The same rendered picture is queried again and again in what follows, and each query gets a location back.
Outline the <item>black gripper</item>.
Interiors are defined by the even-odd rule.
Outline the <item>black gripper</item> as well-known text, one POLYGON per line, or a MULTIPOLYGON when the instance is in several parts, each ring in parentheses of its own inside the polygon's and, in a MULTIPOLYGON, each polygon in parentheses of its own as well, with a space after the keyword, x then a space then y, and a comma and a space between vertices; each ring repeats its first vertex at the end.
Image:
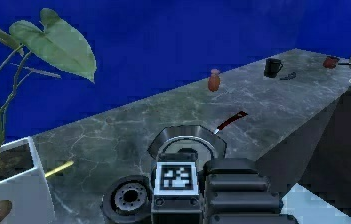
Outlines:
POLYGON ((118 179, 102 197, 104 223, 151 224, 151 196, 148 177, 130 175, 118 179))

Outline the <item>yellow pencil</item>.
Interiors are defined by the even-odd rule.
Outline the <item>yellow pencil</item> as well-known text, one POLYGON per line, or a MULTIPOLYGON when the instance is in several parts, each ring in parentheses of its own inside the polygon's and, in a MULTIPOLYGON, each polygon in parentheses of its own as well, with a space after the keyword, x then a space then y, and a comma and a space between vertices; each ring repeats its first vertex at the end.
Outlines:
POLYGON ((57 174, 57 173, 63 171, 64 169, 66 169, 66 168, 72 166, 73 164, 74 164, 74 161, 72 161, 72 160, 67 161, 67 162, 65 162, 64 164, 62 164, 62 165, 60 165, 60 166, 58 166, 58 167, 56 167, 56 168, 54 168, 54 169, 52 169, 52 170, 46 172, 46 173, 45 173, 45 177, 48 178, 48 177, 50 177, 50 176, 53 176, 53 175, 55 175, 55 174, 57 174))

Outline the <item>brown pepper shaker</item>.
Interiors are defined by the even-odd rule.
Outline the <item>brown pepper shaker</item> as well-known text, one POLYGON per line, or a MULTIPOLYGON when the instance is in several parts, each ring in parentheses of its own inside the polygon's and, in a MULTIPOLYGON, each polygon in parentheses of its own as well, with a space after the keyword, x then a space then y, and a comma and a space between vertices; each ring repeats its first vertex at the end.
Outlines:
POLYGON ((219 86, 220 86, 219 74, 220 74, 220 71, 218 69, 211 70, 211 75, 208 79, 208 89, 211 92, 215 92, 219 89, 219 86))

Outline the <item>green house plant white pot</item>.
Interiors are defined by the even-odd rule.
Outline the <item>green house plant white pot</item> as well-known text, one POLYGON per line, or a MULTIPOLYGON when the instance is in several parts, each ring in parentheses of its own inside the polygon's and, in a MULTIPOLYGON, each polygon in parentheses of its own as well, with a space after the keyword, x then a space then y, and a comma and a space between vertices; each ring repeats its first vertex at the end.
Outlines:
POLYGON ((0 29, 0 43, 12 49, 2 64, 15 55, 21 56, 13 76, 12 90, 0 103, 0 224, 50 224, 55 219, 54 205, 33 138, 23 137, 6 142, 7 111, 25 77, 38 74, 26 61, 35 55, 60 71, 95 79, 94 53, 85 37, 63 20, 54 10, 40 11, 41 27, 20 20, 7 32, 0 29))

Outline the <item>black mug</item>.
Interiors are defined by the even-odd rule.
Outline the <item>black mug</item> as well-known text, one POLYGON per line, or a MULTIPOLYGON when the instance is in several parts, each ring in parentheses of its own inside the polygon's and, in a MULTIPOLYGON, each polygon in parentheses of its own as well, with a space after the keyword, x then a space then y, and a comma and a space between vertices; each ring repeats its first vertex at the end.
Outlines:
POLYGON ((264 68, 264 75, 268 78, 275 78, 283 67, 284 65, 280 59, 268 58, 264 68))

